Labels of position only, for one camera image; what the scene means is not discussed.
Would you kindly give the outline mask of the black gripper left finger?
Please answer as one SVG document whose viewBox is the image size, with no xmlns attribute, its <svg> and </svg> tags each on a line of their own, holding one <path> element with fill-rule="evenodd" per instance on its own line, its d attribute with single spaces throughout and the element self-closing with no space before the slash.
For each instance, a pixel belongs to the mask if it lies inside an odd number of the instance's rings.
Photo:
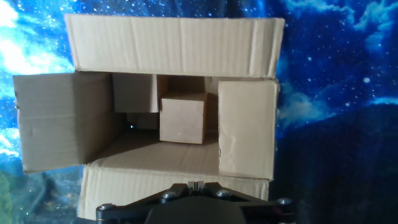
<svg viewBox="0 0 398 224">
<path fill-rule="evenodd" d="M 96 223 L 122 223 L 126 220 L 143 221 L 155 206 L 192 196 L 196 191 L 197 183 L 190 181 L 187 184 L 173 184 L 169 189 L 128 205 L 117 206 L 113 203 L 104 203 L 96 208 Z"/>
</svg>

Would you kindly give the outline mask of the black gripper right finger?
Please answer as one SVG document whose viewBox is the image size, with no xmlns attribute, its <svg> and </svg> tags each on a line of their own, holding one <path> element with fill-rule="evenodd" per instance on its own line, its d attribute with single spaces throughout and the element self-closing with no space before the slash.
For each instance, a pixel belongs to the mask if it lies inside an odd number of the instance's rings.
<svg viewBox="0 0 398 224">
<path fill-rule="evenodd" d="M 210 199 L 199 206 L 199 211 L 211 221 L 219 218 L 221 223 L 295 223 L 295 207 L 290 198 L 269 202 L 217 182 L 203 181 L 196 182 L 196 195 Z"/>
</svg>

